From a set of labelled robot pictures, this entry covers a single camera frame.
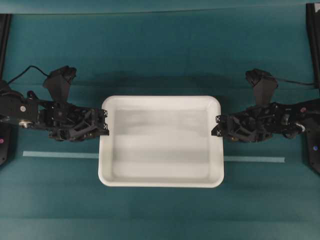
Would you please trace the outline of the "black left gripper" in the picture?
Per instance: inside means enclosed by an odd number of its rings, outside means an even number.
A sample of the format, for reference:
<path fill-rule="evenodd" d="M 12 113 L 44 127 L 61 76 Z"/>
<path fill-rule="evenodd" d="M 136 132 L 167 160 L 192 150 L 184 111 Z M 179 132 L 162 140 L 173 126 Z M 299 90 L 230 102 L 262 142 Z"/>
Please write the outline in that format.
<path fill-rule="evenodd" d="M 109 136 L 105 109 L 80 107 L 70 103 L 41 101 L 38 129 L 48 131 L 48 137 L 58 142 L 82 142 Z"/>

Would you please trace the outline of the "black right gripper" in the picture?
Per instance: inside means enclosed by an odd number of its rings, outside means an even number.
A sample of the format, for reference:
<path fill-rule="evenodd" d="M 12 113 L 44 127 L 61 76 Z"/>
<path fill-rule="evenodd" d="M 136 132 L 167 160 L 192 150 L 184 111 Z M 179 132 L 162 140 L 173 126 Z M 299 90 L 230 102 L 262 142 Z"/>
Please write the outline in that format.
<path fill-rule="evenodd" d="M 217 125 L 211 130 L 211 135 L 243 143 L 263 142 L 282 133 L 282 115 L 283 107 L 276 102 L 252 106 L 241 112 L 217 115 Z"/>

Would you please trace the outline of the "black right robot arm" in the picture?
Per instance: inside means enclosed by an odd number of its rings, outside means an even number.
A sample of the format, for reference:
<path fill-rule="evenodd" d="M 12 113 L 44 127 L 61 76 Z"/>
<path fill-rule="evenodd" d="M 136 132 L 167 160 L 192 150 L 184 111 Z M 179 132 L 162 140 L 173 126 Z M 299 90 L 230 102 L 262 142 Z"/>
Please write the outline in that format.
<path fill-rule="evenodd" d="M 255 105 L 241 112 L 218 115 L 215 121 L 211 135 L 230 141 L 257 143 L 269 140 L 273 135 L 293 139 L 320 129 L 320 100 Z"/>

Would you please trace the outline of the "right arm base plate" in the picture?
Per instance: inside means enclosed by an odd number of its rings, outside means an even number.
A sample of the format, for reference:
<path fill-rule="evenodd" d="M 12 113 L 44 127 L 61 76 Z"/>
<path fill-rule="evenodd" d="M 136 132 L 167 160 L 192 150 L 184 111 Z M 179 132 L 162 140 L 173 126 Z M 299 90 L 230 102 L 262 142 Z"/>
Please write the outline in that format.
<path fill-rule="evenodd" d="M 302 124 L 305 128 L 306 165 L 318 176 L 320 175 L 320 127 L 312 122 Z"/>

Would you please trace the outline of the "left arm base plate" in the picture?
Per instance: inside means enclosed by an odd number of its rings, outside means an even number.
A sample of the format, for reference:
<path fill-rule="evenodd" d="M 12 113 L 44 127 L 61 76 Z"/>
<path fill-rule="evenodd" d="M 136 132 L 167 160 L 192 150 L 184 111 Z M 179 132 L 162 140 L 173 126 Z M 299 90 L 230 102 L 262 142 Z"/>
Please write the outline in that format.
<path fill-rule="evenodd" d="M 18 129 L 7 123 L 0 124 L 0 169 L 9 165 L 16 157 Z"/>

